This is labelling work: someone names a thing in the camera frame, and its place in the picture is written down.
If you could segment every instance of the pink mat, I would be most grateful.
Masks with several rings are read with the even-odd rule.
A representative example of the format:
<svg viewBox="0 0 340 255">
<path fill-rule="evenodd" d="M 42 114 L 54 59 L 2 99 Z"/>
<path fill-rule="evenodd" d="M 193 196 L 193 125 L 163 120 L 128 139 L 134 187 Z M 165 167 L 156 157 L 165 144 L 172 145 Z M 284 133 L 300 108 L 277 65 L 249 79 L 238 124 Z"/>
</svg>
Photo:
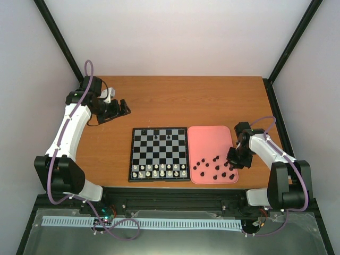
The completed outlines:
<svg viewBox="0 0 340 255">
<path fill-rule="evenodd" d="M 226 126 L 192 126 L 188 129 L 190 176 L 195 184 L 235 183 L 236 169 L 225 166 L 233 146 Z"/>
</svg>

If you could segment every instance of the chessboard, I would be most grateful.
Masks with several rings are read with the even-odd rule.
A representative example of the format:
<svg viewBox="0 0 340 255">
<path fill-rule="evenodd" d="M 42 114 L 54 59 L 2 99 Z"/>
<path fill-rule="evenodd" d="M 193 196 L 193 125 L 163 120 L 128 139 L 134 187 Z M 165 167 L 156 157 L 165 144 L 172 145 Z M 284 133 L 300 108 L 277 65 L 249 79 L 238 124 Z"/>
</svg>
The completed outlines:
<svg viewBox="0 0 340 255">
<path fill-rule="evenodd" d="M 132 130 L 129 182 L 189 180 L 186 127 Z"/>
</svg>

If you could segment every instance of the wooden table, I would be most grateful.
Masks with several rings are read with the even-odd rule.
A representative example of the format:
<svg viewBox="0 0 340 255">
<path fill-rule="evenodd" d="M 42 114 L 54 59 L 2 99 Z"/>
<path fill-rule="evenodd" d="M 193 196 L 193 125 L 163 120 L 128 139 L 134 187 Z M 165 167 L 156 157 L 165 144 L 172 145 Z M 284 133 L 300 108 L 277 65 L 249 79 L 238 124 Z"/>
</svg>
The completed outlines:
<svg viewBox="0 0 340 255">
<path fill-rule="evenodd" d="M 115 98 L 126 100 L 132 113 L 84 128 L 76 163 L 89 181 L 103 186 L 148 188 L 249 189 L 267 186 L 269 169 L 256 155 L 250 169 L 239 170 L 239 180 L 234 184 L 128 182 L 132 128 L 225 125 L 231 130 L 235 146 L 234 127 L 238 122 L 251 123 L 271 115 L 262 77 L 101 76 L 101 79 L 116 90 Z M 254 127 L 265 129 L 271 121 L 263 120 Z M 276 128 L 269 134 L 281 145 Z"/>
</svg>

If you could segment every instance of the white wall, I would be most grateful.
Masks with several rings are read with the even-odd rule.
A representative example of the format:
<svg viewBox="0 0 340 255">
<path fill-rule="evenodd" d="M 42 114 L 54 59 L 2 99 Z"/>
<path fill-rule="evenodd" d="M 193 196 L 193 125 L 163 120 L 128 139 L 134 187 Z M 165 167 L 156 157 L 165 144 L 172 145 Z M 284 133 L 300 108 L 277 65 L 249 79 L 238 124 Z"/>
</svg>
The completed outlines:
<svg viewBox="0 0 340 255">
<path fill-rule="evenodd" d="M 324 1 L 274 83 L 294 153 L 312 168 L 335 254 L 340 211 L 340 2 Z"/>
<path fill-rule="evenodd" d="M 0 254 L 15 254 L 38 193 L 33 166 L 57 132 L 77 85 L 33 1 L 0 8 Z"/>
<path fill-rule="evenodd" d="M 310 0 L 46 0 L 99 75 L 268 77 Z"/>
</svg>

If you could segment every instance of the white perforated strip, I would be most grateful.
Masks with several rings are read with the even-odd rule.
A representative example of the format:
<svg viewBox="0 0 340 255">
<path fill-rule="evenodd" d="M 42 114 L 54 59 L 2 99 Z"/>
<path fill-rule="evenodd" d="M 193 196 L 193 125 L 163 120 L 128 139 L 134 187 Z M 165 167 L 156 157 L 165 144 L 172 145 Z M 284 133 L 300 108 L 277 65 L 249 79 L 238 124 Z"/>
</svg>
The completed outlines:
<svg viewBox="0 0 340 255">
<path fill-rule="evenodd" d="M 124 218 L 115 218 L 111 225 Z M 232 219 L 144 219 L 135 218 L 142 230 L 228 230 L 241 231 L 240 220 Z M 93 227 L 94 217 L 43 216 L 42 226 Z M 132 221 L 125 221 L 116 228 L 136 229 Z"/>
</svg>

